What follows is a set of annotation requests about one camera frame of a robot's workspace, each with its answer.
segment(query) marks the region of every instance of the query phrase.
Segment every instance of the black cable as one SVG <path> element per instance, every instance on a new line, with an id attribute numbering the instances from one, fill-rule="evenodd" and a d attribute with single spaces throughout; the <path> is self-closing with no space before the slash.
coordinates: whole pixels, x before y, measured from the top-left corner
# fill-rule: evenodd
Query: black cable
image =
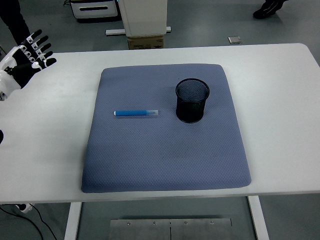
<path id="1" fill-rule="evenodd" d="M 63 3 L 63 6 L 65 6 L 65 5 L 71 6 L 70 0 L 65 0 L 64 3 Z"/>
<path id="2" fill-rule="evenodd" d="M 57 238 L 56 238 L 56 236 L 55 236 L 55 234 L 54 234 L 54 232 L 51 230 L 51 228 L 49 227 L 49 225 L 42 219 L 42 217 L 41 217 L 41 214 L 40 214 L 40 212 L 39 212 L 39 210 L 35 207 L 35 206 L 33 206 L 31 203 L 29 203 L 37 212 L 38 212 L 38 214 L 39 214 L 39 217 L 40 217 L 40 219 L 41 219 L 41 221 L 48 227 L 48 229 L 50 230 L 50 232 L 52 233 L 52 235 L 53 235 L 53 237 L 54 237 L 54 239 L 55 240 L 57 240 Z"/>
<path id="3" fill-rule="evenodd" d="M 20 216 L 20 215 L 15 215 L 13 213 L 10 213 L 10 212 L 7 212 L 6 210 L 3 210 L 2 207 L 0 206 L 0 210 L 5 212 L 6 214 L 9 214 L 9 215 L 12 215 L 12 216 L 15 216 L 15 217 L 18 217 L 18 218 L 22 218 L 22 219 L 25 219 L 25 220 L 28 220 L 30 223 L 32 223 L 32 225 L 37 229 L 37 231 L 39 232 L 40 236 L 41 236 L 41 240 L 44 240 L 44 237 L 42 236 L 42 233 L 40 231 L 40 229 L 37 227 L 37 225 L 31 221 L 29 218 L 27 217 L 24 217 L 24 216 Z"/>

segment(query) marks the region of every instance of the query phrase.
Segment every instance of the blue marker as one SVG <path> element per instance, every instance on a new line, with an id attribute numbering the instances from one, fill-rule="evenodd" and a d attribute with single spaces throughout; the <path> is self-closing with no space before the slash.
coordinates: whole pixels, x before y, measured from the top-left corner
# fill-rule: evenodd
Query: blue marker
<path id="1" fill-rule="evenodd" d="M 158 115 L 158 110 L 120 110 L 114 111 L 115 116 L 152 116 Z"/>

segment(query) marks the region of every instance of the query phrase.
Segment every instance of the metal plate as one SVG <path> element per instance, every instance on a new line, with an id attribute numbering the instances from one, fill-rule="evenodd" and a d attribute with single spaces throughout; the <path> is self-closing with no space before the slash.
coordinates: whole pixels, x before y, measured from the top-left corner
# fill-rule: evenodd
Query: metal plate
<path id="1" fill-rule="evenodd" d="M 239 36 L 228 36 L 230 44 L 242 44 Z"/>
<path id="2" fill-rule="evenodd" d="M 232 240 L 229 218 L 172 219 L 171 240 Z"/>
<path id="3" fill-rule="evenodd" d="M 230 218 L 111 220 L 109 240 L 232 240 Z"/>
<path id="4" fill-rule="evenodd" d="M 112 219 L 109 240 L 170 240 L 170 219 Z"/>

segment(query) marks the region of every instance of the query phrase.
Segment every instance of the pen holder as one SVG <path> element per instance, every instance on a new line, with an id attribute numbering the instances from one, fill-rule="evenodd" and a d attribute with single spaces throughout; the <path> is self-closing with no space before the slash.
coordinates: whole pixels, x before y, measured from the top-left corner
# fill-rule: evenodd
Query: pen holder
<path id="1" fill-rule="evenodd" d="M 209 97 L 208 85 L 196 78 L 182 80 L 175 87 L 176 116 L 183 122 L 192 124 L 204 116 L 206 100 Z"/>

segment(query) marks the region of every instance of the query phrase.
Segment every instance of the cardboard box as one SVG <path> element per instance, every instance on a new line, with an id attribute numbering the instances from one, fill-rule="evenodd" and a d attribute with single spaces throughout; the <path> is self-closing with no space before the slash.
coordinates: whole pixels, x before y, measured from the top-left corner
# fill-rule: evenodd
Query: cardboard box
<path id="1" fill-rule="evenodd" d="M 128 37 L 128 46 L 130 50 L 135 49 L 163 49 L 164 36 L 141 36 Z"/>

